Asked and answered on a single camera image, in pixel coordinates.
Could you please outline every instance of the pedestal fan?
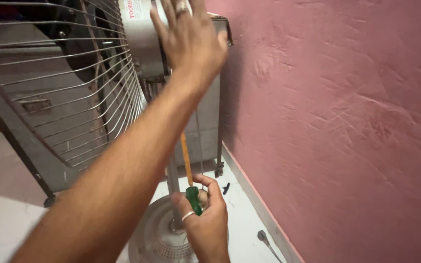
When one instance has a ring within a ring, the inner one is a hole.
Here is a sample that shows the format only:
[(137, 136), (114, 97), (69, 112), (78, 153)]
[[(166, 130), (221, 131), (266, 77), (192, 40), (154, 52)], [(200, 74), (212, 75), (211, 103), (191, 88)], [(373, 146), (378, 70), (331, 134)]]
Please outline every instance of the pedestal fan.
[[(152, 5), (166, 21), (160, 1), (0, 1), (0, 129), (47, 194), (45, 206), (132, 125), (170, 74)], [(214, 23), (228, 28), (223, 17)], [(167, 175), (170, 192), (179, 191), (174, 156)], [(130, 257), (195, 262), (181, 224), (168, 198), (159, 199)]]

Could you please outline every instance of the hand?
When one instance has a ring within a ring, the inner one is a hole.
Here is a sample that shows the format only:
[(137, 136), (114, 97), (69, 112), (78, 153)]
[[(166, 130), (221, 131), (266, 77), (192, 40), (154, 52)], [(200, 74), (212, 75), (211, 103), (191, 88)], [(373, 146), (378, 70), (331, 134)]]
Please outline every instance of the hand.
[[(227, 205), (220, 193), (219, 185), (215, 179), (203, 175), (195, 176), (193, 181), (207, 186), (209, 207), (201, 216), (193, 214), (184, 220), (188, 240), (199, 262), (229, 263)], [(193, 211), (190, 202), (180, 193), (172, 195), (172, 202), (182, 216)]]
[(192, 17), (189, 12), (175, 13), (180, 0), (161, 1), (167, 15), (168, 29), (156, 9), (151, 10), (151, 18), (170, 66), (174, 71), (196, 71), (207, 81), (212, 81), (225, 63), (227, 32), (217, 35), (204, 0), (190, 0)]

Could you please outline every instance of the fan label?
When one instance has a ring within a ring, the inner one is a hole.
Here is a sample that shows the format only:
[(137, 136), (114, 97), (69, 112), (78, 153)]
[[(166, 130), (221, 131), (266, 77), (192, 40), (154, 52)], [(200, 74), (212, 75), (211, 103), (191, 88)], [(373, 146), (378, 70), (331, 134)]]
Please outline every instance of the fan label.
[(142, 0), (124, 0), (127, 20), (142, 20)]

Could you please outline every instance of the metal wire grill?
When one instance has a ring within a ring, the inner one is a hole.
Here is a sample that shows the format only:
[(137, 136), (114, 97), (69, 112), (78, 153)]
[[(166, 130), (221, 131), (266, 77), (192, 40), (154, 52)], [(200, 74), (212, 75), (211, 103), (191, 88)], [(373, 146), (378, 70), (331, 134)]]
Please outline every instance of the metal wire grill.
[(87, 168), (147, 106), (118, 3), (0, 1), (0, 96), (60, 161)]

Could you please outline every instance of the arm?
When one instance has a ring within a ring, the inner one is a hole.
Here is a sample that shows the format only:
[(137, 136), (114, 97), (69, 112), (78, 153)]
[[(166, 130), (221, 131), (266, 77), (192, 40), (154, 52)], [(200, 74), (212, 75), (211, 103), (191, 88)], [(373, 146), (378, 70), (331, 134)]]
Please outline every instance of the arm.
[[(163, 2), (171, 15), (170, 0)], [(193, 4), (203, 10), (202, 0)], [(218, 39), (208, 17), (174, 15), (170, 31), (156, 11), (152, 17), (173, 65), (170, 81), (60, 196), (12, 262), (114, 262), (148, 207), (179, 134), (226, 56), (226, 34)]]

